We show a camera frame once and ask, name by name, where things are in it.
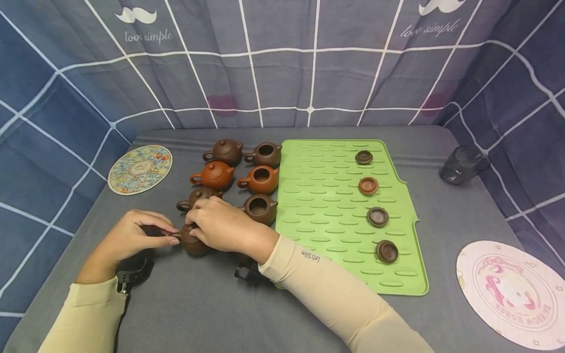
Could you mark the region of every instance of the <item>mustache print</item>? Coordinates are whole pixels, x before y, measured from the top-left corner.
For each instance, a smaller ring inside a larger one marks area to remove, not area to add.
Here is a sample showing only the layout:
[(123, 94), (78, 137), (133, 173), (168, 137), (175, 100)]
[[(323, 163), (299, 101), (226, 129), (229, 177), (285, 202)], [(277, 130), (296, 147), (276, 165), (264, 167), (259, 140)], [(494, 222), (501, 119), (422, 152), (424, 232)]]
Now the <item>mustache print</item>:
[(418, 10), (420, 11), (420, 16), (426, 16), (435, 9), (440, 10), (444, 14), (448, 14), (457, 10), (465, 0), (431, 0), (426, 6), (419, 4)]
[(140, 7), (132, 9), (124, 7), (121, 10), (121, 15), (114, 14), (120, 21), (125, 23), (134, 23), (136, 20), (145, 24), (151, 24), (157, 19), (157, 11), (150, 13)]

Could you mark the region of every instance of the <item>woman's right hand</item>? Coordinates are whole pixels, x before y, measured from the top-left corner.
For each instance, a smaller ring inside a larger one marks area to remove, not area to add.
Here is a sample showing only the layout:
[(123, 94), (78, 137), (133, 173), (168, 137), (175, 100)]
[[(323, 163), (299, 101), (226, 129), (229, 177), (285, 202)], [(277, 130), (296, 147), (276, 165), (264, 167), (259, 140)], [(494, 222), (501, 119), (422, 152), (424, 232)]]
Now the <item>woman's right hand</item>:
[(263, 264), (271, 256), (279, 234), (257, 223), (243, 211), (213, 196), (196, 201), (186, 214), (186, 224), (196, 223), (190, 235), (220, 251), (245, 254)]

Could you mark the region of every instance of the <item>brown teapot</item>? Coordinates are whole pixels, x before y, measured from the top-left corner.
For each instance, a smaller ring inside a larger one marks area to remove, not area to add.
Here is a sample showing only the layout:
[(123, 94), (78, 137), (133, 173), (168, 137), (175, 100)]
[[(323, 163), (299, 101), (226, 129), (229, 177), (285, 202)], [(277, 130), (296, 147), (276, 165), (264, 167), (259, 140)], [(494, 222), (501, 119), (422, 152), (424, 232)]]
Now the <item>brown teapot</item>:
[(254, 165), (268, 165), (275, 168), (281, 163), (282, 146), (270, 142), (257, 145), (253, 152), (244, 155), (244, 161)]
[(243, 143), (225, 138), (214, 144), (214, 148), (202, 154), (202, 159), (206, 162), (220, 161), (235, 167), (241, 162)]
[(277, 205), (271, 197), (258, 194), (250, 196), (239, 209), (252, 220), (270, 225), (277, 216)]
[(253, 168), (247, 178), (237, 181), (238, 188), (249, 188), (255, 194), (272, 194), (279, 185), (279, 170), (267, 165)]
[(208, 254), (212, 250), (212, 248), (208, 247), (197, 237), (190, 235), (190, 231), (194, 228), (198, 228), (198, 225), (196, 225), (196, 223), (185, 224), (180, 230), (180, 242), (182, 244), (182, 247), (184, 248), (184, 251), (186, 251), (188, 254), (194, 256), (204, 256)]
[(192, 174), (190, 182), (216, 191), (227, 190), (233, 181), (233, 171), (233, 167), (224, 162), (211, 162), (202, 168), (202, 172)]
[(179, 201), (177, 202), (177, 210), (181, 212), (188, 212), (191, 208), (194, 207), (196, 201), (201, 199), (209, 199), (212, 196), (217, 196), (221, 198), (224, 195), (223, 191), (215, 191), (212, 189), (208, 189), (205, 186), (199, 186), (192, 190), (190, 195), (188, 196), (188, 200)]

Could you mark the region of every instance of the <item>floral coaster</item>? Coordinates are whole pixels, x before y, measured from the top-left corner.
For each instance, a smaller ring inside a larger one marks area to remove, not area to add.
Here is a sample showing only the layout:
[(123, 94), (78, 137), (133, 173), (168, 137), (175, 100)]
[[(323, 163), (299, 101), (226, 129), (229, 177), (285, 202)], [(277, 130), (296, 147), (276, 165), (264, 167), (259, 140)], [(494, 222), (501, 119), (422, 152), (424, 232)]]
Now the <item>floral coaster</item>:
[(135, 195), (159, 184), (171, 170), (173, 157), (163, 146), (136, 148), (116, 161), (108, 174), (108, 186), (116, 194)]
[(565, 346), (565, 281), (543, 262), (479, 241), (459, 253), (457, 279), (473, 310), (503, 337), (535, 350)]

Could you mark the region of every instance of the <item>woman's left hand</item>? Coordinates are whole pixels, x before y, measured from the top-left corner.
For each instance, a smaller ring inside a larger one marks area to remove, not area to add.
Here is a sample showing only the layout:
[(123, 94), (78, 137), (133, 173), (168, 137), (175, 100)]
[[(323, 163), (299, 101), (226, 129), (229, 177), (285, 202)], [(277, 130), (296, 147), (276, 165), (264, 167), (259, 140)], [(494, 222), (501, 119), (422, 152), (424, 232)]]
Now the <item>woman's left hand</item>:
[[(149, 237), (142, 225), (156, 226), (164, 236)], [(110, 280), (116, 275), (120, 261), (141, 250), (178, 245), (179, 240), (172, 236), (178, 232), (171, 220), (160, 213), (128, 211), (90, 254), (75, 282), (95, 284)]]

